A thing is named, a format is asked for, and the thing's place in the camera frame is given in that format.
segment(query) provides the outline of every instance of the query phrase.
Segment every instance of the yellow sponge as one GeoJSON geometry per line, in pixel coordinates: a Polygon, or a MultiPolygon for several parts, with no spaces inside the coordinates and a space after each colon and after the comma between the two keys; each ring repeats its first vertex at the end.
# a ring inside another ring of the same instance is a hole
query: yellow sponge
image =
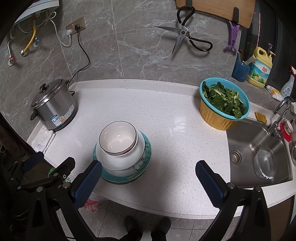
{"type": "Polygon", "coordinates": [[[260,114],[258,112],[255,112],[256,118],[258,121],[263,122],[264,124],[267,124],[266,116],[263,114],[260,114]]]}

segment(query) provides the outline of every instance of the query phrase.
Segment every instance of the black scissors handle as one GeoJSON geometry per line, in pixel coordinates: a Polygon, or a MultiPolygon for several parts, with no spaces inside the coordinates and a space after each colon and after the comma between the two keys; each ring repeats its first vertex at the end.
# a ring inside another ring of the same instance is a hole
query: black scissors handle
{"type": "Polygon", "coordinates": [[[179,23],[182,23],[182,26],[185,26],[185,23],[187,22],[187,20],[195,13],[195,8],[194,7],[187,7],[186,5],[185,6],[182,6],[179,8],[178,12],[177,12],[177,18],[178,18],[178,21],[179,23]],[[180,12],[183,10],[183,9],[190,9],[192,10],[191,13],[184,19],[184,21],[182,22],[181,21],[181,18],[180,18],[180,12]]]}
{"type": "Polygon", "coordinates": [[[192,44],[193,47],[195,47],[196,49],[198,49],[199,51],[203,51],[203,52],[207,52],[207,51],[210,51],[212,48],[213,48],[213,44],[209,41],[206,41],[206,40],[202,40],[202,39],[196,39],[196,38],[192,38],[190,35],[188,36],[188,38],[190,39],[189,42],[192,44]],[[194,43],[193,41],[197,41],[197,42],[203,42],[203,43],[207,43],[210,45],[209,48],[207,49],[201,49],[201,48],[198,48],[194,43]]]}

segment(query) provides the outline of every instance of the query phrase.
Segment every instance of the blue plastic basket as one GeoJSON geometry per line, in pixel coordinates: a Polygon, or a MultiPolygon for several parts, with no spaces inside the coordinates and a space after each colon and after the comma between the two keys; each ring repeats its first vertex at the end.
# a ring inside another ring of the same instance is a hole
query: blue plastic basket
{"type": "Polygon", "coordinates": [[[248,97],[246,96],[246,94],[242,91],[242,89],[240,87],[238,87],[236,84],[230,82],[229,80],[225,80],[225,79],[222,79],[222,78],[216,78],[216,77],[212,77],[212,78],[207,78],[205,79],[204,81],[202,81],[200,83],[200,97],[202,98],[203,102],[209,107],[211,108],[211,110],[213,110],[214,112],[216,112],[218,115],[220,116],[223,116],[224,118],[226,119],[230,119],[230,120],[235,120],[235,121],[238,121],[238,120],[242,120],[244,118],[246,118],[248,116],[248,114],[250,113],[250,102],[249,102],[249,99],[248,97]],[[239,119],[236,119],[234,116],[232,115],[227,115],[225,113],[223,113],[222,111],[219,111],[217,108],[215,108],[214,106],[211,105],[211,103],[209,101],[206,100],[205,96],[203,95],[202,93],[202,83],[205,82],[206,85],[208,87],[210,87],[211,85],[215,85],[217,84],[218,82],[220,82],[224,88],[227,88],[227,89],[235,89],[235,91],[238,91],[239,92],[239,99],[244,103],[244,106],[246,107],[247,109],[247,112],[246,114],[244,114],[241,118],[239,119]]]}

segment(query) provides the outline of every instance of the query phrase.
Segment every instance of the person's leg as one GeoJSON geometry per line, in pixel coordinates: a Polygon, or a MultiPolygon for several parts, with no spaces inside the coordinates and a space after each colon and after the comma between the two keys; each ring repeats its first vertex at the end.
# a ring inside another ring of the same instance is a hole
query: person's leg
{"type": "Polygon", "coordinates": [[[123,224],[128,232],[127,235],[123,236],[120,241],[140,241],[142,238],[142,233],[136,221],[131,217],[127,216],[123,220],[123,224]]]}
{"type": "Polygon", "coordinates": [[[168,233],[170,225],[170,219],[163,218],[157,225],[156,229],[151,233],[152,241],[166,241],[165,235],[168,233]]]}

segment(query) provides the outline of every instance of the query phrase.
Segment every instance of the stainless steel sink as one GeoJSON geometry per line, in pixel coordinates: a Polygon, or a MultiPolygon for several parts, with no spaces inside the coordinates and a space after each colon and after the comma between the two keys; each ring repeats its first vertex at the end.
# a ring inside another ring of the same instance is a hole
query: stainless steel sink
{"type": "Polygon", "coordinates": [[[230,156],[230,181],[238,187],[268,186],[293,179],[289,151],[281,139],[270,136],[267,126],[244,119],[227,130],[230,156]],[[260,178],[254,170],[254,157],[261,146],[270,148],[275,156],[276,173],[272,179],[260,178]]]}

